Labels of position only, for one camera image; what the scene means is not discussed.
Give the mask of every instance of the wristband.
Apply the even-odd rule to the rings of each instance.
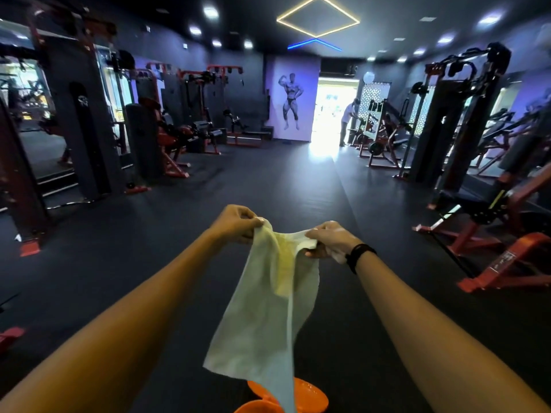
[[[352,251],[350,251],[349,255],[346,255],[346,263],[354,275],[357,275],[356,264],[358,263],[358,259],[360,259],[360,256],[362,256],[365,252],[373,252],[375,255],[377,254],[375,249],[371,248],[369,245],[360,243],[359,245],[356,245]]]

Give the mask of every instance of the bright entrance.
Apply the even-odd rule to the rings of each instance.
[[[320,78],[313,118],[313,144],[338,147],[341,119],[348,104],[356,97],[358,83],[359,80]]]

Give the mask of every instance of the orange bucket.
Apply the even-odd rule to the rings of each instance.
[[[295,378],[295,404],[299,413],[323,413],[329,406],[329,399],[315,385]],[[250,389],[262,400],[244,404],[235,413],[284,413],[276,398],[263,386],[247,381]]]

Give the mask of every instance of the lattice screen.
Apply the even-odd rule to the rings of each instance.
[[[365,84],[360,99],[362,102],[358,107],[358,116],[366,119],[369,114],[369,102],[375,100],[375,102],[379,103],[385,98],[388,98],[389,90],[390,84],[388,82],[372,82],[371,84]],[[377,118],[380,117],[380,113],[371,112],[371,114],[375,115]]]
[[[419,115],[419,121],[417,122],[417,127],[415,129],[416,135],[420,135],[423,132],[423,127],[425,127],[426,115],[429,113],[429,107],[430,107],[430,104],[432,103],[434,88],[435,87],[429,87],[429,92],[426,94],[423,107],[421,108],[421,114]],[[413,123],[413,120],[415,119],[420,102],[421,102],[421,97],[417,96],[415,99],[415,103],[413,104],[412,113],[410,114],[410,123]]]

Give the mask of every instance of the yellow led light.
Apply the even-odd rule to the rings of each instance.
[[[282,15],[280,15],[276,21],[282,25],[285,25],[287,27],[290,27],[291,29],[293,30],[296,30],[298,32],[301,32],[301,33],[304,33],[304,34],[307,34],[308,36],[310,37],[313,37],[313,38],[319,38],[319,37],[322,37],[322,36],[326,36],[328,34],[331,34],[331,33],[335,33],[335,32],[340,32],[341,30],[344,30],[344,29],[348,29],[349,27],[352,27],[352,26],[356,26],[356,25],[359,25],[360,24],[360,21],[358,19],[356,19],[352,14],[344,11],[342,8],[340,8],[339,6],[337,6],[333,1],[330,1],[330,0],[322,0],[322,1],[325,1],[327,4],[329,4],[331,7],[333,7],[335,10],[337,11],[340,11],[342,14],[344,14],[346,17],[352,19],[354,21],[354,23],[352,24],[349,24],[349,25],[346,25],[346,26],[342,26],[342,27],[338,27],[336,29],[333,29],[333,30],[329,30],[327,32],[324,32],[324,33],[321,33],[321,34],[312,34],[310,32],[307,32],[306,30],[300,28],[300,27],[297,27],[295,25],[292,25],[291,23],[288,23],[286,21],[284,21],[283,19],[285,19],[286,17],[290,16],[291,14],[299,11],[301,8],[303,8],[304,6],[307,6],[308,4],[312,3],[313,1],[315,0],[305,0],[303,1],[302,3],[300,3],[299,5],[293,7],[292,9],[286,11],[285,13],[283,13]]]

